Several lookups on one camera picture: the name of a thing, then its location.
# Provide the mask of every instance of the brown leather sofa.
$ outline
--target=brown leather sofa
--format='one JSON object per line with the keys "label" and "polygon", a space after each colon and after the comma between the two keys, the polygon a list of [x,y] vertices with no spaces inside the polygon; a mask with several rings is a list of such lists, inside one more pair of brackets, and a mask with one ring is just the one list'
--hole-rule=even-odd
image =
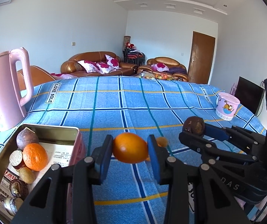
{"label": "brown leather sofa", "polygon": [[[39,66],[30,66],[30,71],[31,71],[33,86],[37,86],[46,82],[55,81],[55,79],[52,77],[51,74],[49,74],[47,71],[43,70]],[[18,75],[20,90],[21,91],[25,90],[26,85],[25,85],[23,70],[22,69],[18,70],[17,75]]]}
{"label": "brown leather sofa", "polygon": [[[81,60],[89,60],[92,62],[107,61],[105,55],[109,55],[113,58],[116,58],[119,62],[120,69],[117,69],[116,71],[110,72],[108,74],[100,74],[98,72],[87,73],[86,70],[78,63],[78,61]],[[118,75],[132,76],[133,74],[136,74],[137,69],[138,69],[137,65],[121,62],[119,56],[117,56],[115,53],[108,51],[80,53],[74,55],[68,61],[64,62],[61,65],[61,73],[72,74],[77,77],[118,76]]]}
{"label": "brown leather sofa", "polygon": [[[184,68],[186,70],[186,67],[182,64],[180,64],[178,61],[169,58],[169,57],[156,57],[153,59],[149,59],[147,60],[147,64],[146,65],[142,65],[139,66],[138,68],[138,73],[141,73],[142,71],[147,71],[153,74],[160,74],[161,72],[159,71],[153,71],[151,65],[153,64],[157,64],[157,63],[163,63],[165,64],[168,68],[172,68],[172,67],[181,67]],[[184,82],[188,82],[188,75],[186,74],[182,74],[182,73],[168,73],[167,71],[164,71],[164,73],[167,73],[169,76],[173,76],[174,79],[178,80],[178,81],[184,81]]]}

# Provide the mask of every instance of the ceiling molding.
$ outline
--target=ceiling molding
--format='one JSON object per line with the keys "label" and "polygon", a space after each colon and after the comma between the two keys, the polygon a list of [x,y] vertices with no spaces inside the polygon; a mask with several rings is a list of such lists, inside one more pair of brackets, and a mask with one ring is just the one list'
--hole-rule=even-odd
{"label": "ceiling molding", "polygon": [[[126,2],[126,1],[139,1],[139,0],[116,0],[115,3]],[[195,1],[190,1],[190,0],[165,0],[165,1],[174,1],[174,2],[189,3],[189,4],[193,4],[193,5],[197,5],[197,6],[202,6],[202,7],[205,7],[205,8],[214,10],[214,11],[217,11],[219,13],[228,15],[226,12],[224,12],[224,11],[222,11],[220,9],[216,9],[216,8],[214,8],[212,6],[209,6],[209,5],[206,5],[206,4],[203,4],[203,3],[199,3],[199,2],[195,2]]]}

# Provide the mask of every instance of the open container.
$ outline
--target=open container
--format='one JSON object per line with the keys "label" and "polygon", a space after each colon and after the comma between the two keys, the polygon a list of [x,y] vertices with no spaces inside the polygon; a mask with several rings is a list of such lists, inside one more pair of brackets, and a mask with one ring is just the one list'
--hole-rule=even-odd
{"label": "open container", "polygon": [[[4,148],[0,153],[0,183],[9,165],[10,154],[18,148],[16,143],[17,135],[26,127],[36,133],[39,138],[39,142],[73,145],[69,165],[74,165],[85,157],[85,145],[82,139],[82,134],[80,133],[78,128],[66,126],[22,124],[16,129],[11,138],[6,142]],[[10,221],[1,213],[0,222],[2,224],[10,224]]]}

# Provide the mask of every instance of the pink cup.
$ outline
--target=pink cup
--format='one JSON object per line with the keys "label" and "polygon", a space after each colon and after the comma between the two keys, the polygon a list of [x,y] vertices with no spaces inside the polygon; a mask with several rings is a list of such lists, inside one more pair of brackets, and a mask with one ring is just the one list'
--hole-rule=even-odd
{"label": "pink cup", "polygon": [[216,100],[215,112],[220,118],[230,121],[233,119],[239,104],[240,101],[235,96],[220,92]]}

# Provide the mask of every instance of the garfield cartoon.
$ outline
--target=garfield cartoon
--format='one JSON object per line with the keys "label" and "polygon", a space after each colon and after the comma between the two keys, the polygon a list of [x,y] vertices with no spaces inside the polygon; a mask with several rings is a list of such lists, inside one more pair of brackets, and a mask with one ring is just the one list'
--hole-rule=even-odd
{"label": "garfield cartoon", "polygon": [[224,109],[232,112],[234,110],[233,105],[229,105],[228,102],[225,100],[225,105],[223,106]]}

